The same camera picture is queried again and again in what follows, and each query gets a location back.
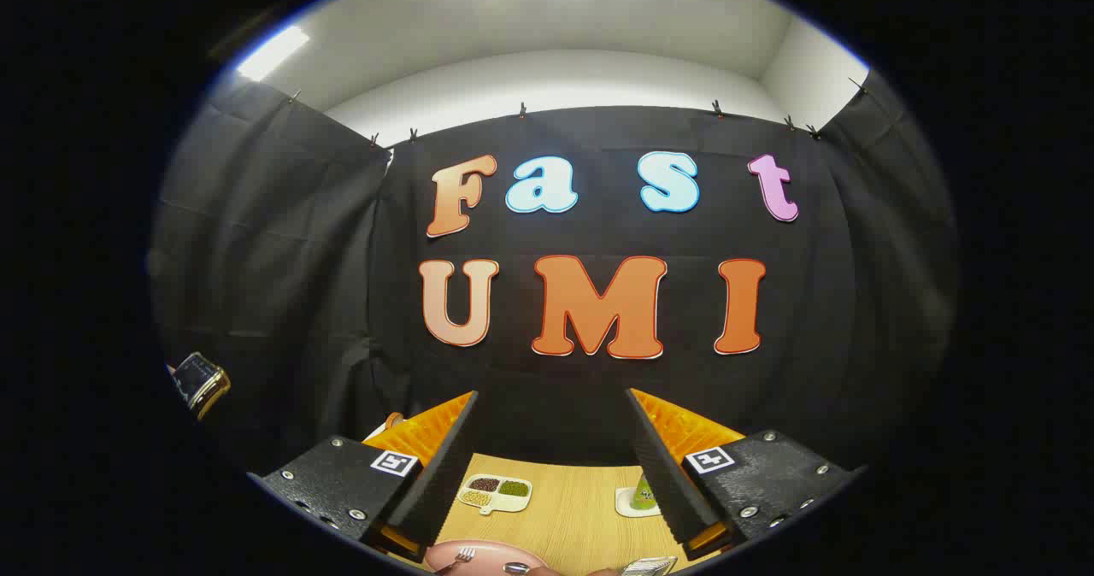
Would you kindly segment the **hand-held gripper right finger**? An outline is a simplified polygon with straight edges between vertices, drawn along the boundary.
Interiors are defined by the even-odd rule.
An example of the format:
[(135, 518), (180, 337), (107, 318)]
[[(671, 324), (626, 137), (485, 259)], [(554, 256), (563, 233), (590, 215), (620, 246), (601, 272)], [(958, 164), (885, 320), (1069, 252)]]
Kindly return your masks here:
[(865, 467), (841, 467), (788, 433), (728, 428), (664, 398), (626, 390), (632, 446), (689, 560), (750, 544), (843, 493)]

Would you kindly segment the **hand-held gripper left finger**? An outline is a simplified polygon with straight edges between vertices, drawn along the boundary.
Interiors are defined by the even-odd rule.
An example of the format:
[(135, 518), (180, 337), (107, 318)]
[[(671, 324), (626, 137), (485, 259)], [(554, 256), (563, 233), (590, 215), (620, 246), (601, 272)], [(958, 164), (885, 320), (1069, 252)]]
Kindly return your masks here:
[(328, 437), (251, 482), (353, 544), (423, 561), (475, 451), (478, 400), (462, 393), (366, 440)]

